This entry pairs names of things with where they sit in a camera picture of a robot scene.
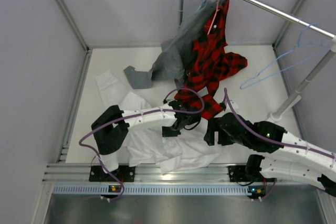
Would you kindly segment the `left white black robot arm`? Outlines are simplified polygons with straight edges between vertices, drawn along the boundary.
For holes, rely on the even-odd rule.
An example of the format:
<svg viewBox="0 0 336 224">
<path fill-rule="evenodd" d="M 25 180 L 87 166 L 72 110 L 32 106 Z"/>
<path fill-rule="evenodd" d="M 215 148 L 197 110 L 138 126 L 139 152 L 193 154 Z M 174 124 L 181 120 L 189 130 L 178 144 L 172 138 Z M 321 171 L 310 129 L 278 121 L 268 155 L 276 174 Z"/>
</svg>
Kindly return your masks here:
<svg viewBox="0 0 336 224">
<path fill-rule="evenodd" d="M 118 105 L 110 106 L 91 125 L 103 164 L 101 176 L 109 182 L 117 179 L 119 163 L 116 152 L 128 134 L 159 127 L 163 137 L 176 137 L 186 126 L 198 124 L 200 120 L 201 110 L 188 110 L 177 100 L 144 110 L 122 110 Z"/>
</svg>

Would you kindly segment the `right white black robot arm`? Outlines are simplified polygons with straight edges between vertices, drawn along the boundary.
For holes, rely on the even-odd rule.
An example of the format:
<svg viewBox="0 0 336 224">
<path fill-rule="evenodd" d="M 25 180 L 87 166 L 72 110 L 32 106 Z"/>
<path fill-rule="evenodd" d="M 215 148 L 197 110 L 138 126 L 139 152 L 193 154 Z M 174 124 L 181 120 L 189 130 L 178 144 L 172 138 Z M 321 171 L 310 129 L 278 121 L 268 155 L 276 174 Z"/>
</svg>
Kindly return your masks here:
<svg viewBox="0 0 336 224">
<path fill-rule="evenodd" d="M 308 143 L 282 126 L 251 123 L 229 112 L 208 121 L 204 141 L 213 146 L 241 145 L 253 151 L 244 174 L 251 180 L 291 180 L 335 196 L 335 154 Z"/>
</svg>

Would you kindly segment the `white dress shirt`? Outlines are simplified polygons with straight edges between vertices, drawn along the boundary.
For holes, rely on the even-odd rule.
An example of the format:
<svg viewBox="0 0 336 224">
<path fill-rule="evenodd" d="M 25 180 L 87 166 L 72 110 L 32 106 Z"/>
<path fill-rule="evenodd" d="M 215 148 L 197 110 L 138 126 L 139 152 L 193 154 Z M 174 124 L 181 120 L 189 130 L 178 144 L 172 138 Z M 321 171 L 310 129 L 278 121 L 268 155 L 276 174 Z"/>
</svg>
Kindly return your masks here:
<svg viewBox="0 0 336 224">
<path fill-rule="evenodd" d="M 101 100 L 106 108 L 118 105 L 121 109 L 150 109 L 141 96 L 128 90 L 110 71 L 96 76 Z M 191 131 L 183 130 L 177 137 L 162 137 L 160 127 L 129 133 L 122 147 L 129 152 L 129 165 L 153 161 L 161 173 L 205 167 L 221 153 L 219 145 L 208 146 L 203 140 L 206 121 Z"/>
</svg>

